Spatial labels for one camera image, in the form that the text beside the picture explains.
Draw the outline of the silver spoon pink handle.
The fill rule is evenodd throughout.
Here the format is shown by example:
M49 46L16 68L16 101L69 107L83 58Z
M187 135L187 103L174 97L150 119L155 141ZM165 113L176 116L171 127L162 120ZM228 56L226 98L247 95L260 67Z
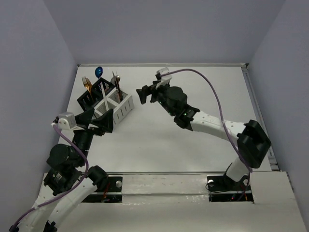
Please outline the silver spoon pink handle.
M114 89L114 88L119 90L120 89L120 85L119 85L120 80L121 80L121 77L116 75L116 76L113 76L111 78L111 81L109 83L106 82L105 83L105 90L104 90L105 93L107 93L110 89Z

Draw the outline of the clear chopstick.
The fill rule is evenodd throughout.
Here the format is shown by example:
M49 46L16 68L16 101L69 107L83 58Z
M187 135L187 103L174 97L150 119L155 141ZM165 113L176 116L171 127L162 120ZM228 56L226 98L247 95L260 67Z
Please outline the clear chopstick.
M96 85L92 86L92 96L93 96L95 102L93 103L91 97L89 96L88 105L91 106L91 107L95 107L95 106L98 105L98 103L101 100L103 100L100 84L96 84Z
M104 100L106 112L108 112L109 108L108 108L107 97L106 97L105 89L104 89L104 82L101 81L101 79L102 79L102 78L100 78L101 92L102 92L102 96L103 96L103 100Z

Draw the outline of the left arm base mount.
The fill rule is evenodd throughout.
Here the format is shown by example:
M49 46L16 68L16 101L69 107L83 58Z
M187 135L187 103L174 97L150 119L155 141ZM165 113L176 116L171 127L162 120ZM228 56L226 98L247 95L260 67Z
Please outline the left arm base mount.
M96 190L88 195L84 203L121 203L123 177L120 175L109 176L109 183L104 190Z

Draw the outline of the gold knife black handle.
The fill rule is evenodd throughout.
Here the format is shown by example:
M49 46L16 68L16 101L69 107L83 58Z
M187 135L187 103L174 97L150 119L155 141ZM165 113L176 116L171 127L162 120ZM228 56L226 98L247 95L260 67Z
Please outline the gold knife black handle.
M123 98L122 98L122 93L121 93L118 77L115 79L115 85L118 91L119 102L121 102Z

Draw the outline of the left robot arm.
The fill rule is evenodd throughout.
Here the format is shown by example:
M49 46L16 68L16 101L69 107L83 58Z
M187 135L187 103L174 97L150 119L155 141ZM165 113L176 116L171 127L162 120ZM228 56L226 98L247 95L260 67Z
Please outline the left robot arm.
M52 122L66 144L50 150L46 174L32 208L11 227L11 232L56 232L67 216L91 193L109 186L108 174L89 166L87 155L95 135L113 131L113 109L99 117L94 109L74 115L65 112Z

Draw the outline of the gold fork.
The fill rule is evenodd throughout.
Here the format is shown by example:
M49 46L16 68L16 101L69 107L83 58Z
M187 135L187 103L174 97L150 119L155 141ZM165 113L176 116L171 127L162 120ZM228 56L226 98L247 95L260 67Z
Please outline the gold fork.
M86 77L85 76L82 77L82 82L83 82L84 87L88 90L88 86L87 86L87 83L86 83Z

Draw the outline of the copper fork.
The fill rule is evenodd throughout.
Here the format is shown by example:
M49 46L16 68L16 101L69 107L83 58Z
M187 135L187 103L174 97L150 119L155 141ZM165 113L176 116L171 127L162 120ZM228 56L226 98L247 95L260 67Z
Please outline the copper fork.
M86 83L87 83L87 86L88 86L89 94L90 94L91 99L92 99L92 101L94 103L95 101L94 101L94 98L92 96L92 83L90 82L90 80L88 78L86 78Z

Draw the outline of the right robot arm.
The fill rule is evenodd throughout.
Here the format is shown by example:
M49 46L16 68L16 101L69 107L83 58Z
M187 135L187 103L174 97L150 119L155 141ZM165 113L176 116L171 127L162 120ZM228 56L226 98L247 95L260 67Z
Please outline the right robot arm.
M136 90L141 104L150 96L151 103L158 102L182 129L206 133L231 142L238 152L238 157L228 166L222 178L226 189L237 187L241 179L250 170L261 166L271 141L259 122L247 123L225 121L211 116L187 103L187 95L180 87L169 84L143 86Z

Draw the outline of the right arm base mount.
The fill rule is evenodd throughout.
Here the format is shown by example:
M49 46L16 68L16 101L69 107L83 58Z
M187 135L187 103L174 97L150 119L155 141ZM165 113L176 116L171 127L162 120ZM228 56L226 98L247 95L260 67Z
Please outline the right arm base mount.
M216 202L254 202L248 176L234 182L223 175L211 175L207 177L205 185L209 193L209 201Z

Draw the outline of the blue metallic spoon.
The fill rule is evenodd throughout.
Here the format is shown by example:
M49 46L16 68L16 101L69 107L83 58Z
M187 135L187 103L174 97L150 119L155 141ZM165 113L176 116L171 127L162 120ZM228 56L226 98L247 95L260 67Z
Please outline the blue metallic spoon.
M101 66L96 67L95 76L97 79L100 79L103 76L103 68Z

